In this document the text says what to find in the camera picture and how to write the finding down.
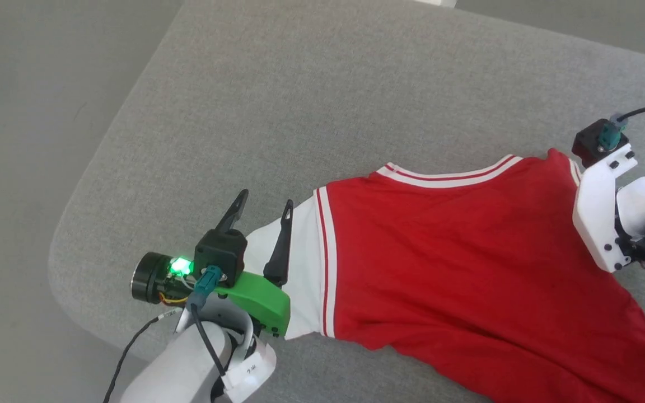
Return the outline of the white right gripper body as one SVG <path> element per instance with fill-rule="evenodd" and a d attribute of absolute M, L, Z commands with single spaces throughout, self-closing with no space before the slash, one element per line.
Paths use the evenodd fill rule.
<path fill-rule="evenodd" d="M 626 144 L 586 168 L 576 192 L 573 224 L 594 263 L 607 273 L 629 262 L 616 244 L 616 179 L 637 164 Z"/>

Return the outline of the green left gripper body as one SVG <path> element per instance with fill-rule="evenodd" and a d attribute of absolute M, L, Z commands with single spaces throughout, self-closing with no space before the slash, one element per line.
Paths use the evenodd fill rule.
<path fill-rule="evenodd" d="M 150 304 L 185 308 L 190 294 L 202 289 L 202 279 L 211 272 L 217 272 L 217 268 L 195 268 L 194 262 L 183 257 L 148 252 L 133 272 L 131 295 Z M 285 334 L 290 319 L 290 298 L 281 288 L 261 275 L 248 272 L 241 273 L 232 286 L 226 284 L 224 274 L 213 280 L 216 286 L 207 297 L 227 298 L 260 323 L 262 329 L 274 336 Z"/>

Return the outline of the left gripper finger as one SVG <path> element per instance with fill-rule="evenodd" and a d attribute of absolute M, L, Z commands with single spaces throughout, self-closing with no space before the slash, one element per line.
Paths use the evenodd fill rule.
<path fill-rule="evenodd" d="M 233 233 L 240 233 L 240 231 L 235 229 L 235 224 L 242 216 L 248 196 L 248 189 L 241 189 L 235 200 L 233 200 L 233 202 L 223 215 L 222 219 L 215 227 L 215 231 L 217 233 L 231 233 L 231 231 Z"/>
<path fill-rule="evenodd" d="M 293 201 L 287 200 L 279 220 L 280 231 L 274 249 L 269 261 L 264 265 L 264 278 L 276 287 L 282 287 L 288 281 L 294 208 Z"/>

